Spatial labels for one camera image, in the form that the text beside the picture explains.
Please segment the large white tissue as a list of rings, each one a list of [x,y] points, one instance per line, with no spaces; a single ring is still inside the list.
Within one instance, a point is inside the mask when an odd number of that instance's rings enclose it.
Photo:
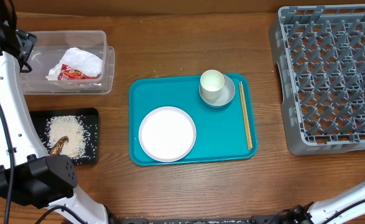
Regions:
[[[70,48],[65,52],[59,63],[49,70],[46,79],[50,81],[57,80],[62,64],[69,65],[90,77],[97,75],[100,77],[103,60],[88,51],[80,50],[76,47]]]

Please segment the pile of rice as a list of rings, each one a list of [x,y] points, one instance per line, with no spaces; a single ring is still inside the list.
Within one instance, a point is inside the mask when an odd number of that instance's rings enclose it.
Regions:
[[[47,120],[45,127],[47,140],[45,145],[50,150],[63,136],[67,136],[69,142],[64,145],[60,155],[66,155],[70,159],[81,159],[85,156],[86,146],[90,140],[90,134],[78,116],[56,116]]]

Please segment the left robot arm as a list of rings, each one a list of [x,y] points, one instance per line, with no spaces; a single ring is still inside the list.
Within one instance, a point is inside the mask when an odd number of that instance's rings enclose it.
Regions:
[[[17,28],[12,1],[0,1],[0,197],[8,205],[58,212],[71,223],[115,223],[78,185],[71,159],[51,156],[32,123],[20,86],[36,36]]]

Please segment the large white plate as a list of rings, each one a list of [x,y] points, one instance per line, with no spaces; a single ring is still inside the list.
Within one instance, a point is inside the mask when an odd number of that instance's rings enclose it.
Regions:
[[[138,132],[139,144],[151,159],[175,162],[193,149],[196,126],[188,113],[173,106],[162,106],[149,112]]]

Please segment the grey dishwasher rack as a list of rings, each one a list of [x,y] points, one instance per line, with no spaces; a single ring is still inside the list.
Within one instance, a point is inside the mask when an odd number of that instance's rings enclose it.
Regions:
[[[288,150],[365,150],[365,4],[281,7],[269,40]]]

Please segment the teal plastic tray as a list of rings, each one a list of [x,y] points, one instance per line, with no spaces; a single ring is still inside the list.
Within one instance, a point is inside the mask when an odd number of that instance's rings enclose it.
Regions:
[[[177,164],[219,162],[252,157],[258,149],[249,84],[238,73],[227,75],[236,92],[226,106],[208,106],[200,97],[200,76],[146,78],[129,89],[129,153],[140,166],[158,166],[139,144],[139,126],[152,110],[174,106],[190,115],[196,126],[193,149]]]

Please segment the clear plastic bin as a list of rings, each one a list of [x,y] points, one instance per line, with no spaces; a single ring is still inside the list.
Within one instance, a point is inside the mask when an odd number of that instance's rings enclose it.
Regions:
[[[33,32],[37,36],[27,63],[30,73],[21,73],[21,88],[27,95],[49,94],[108,94],[114,78],[114,49],[107,44],[101,30],[64,30]],[[49,70],[56,66],[70,48],[79,48],[103,60],[98,79],[54,80],[46,79]]]

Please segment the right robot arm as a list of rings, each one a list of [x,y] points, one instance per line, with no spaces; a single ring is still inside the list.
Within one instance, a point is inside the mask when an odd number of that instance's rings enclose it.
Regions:
[[[365,181],[328,200],[297,206],[276,223],[341,224],[365,214]]]

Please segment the brown food scrap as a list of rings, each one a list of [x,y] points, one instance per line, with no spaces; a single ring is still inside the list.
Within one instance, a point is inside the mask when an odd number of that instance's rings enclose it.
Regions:
[[[66,145],[69,142],[69,139],[67,136],[61,137],[51,148],[50,155],[51,156],[58,156],[60,155],[64,145]]]

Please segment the white paper cup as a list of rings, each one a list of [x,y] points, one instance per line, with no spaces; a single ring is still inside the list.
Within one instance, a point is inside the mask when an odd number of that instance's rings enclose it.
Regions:
[[[202,95],[209,100],[215,100],[224,87],[224,75],[217,70],[207,70],[200,77],[200,90]]]

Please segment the black waste tray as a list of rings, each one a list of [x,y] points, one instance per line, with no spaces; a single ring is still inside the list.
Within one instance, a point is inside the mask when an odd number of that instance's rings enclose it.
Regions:
[[[99,156],[99,114],[95,108],[73,108],[62,110],[31,111],[30,116],[35,130],[46,149],[45,135],[47,120],[56,116],[78,116],[90,134],[90,140],[86,146],[85,156],[81,159],[72,159],[75,165],[93,165],[97,163]]]

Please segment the red snack wrapper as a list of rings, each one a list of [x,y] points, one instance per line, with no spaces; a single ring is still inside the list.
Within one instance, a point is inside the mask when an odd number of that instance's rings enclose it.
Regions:
[[[98,77],[98,75],[90,77],[79,70],[75,70],[69,65],[62,64],[61,71],[57,77],[57,80],[85,80],[98,79]]]

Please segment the grey small bowl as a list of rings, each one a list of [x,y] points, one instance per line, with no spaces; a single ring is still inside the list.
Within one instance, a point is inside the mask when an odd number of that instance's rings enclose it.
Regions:
[[[212,106],[214,108],[220,108],[228,105],[233,100],[236,92],[236,87],[232,79],[230,79],[227,75],[223,76],[224,76],[224,86],[221,89],[219,97],[217,97],[214,100],[207,99],[204,95],[202,88],[199,87],[200,96],[208,106]]]

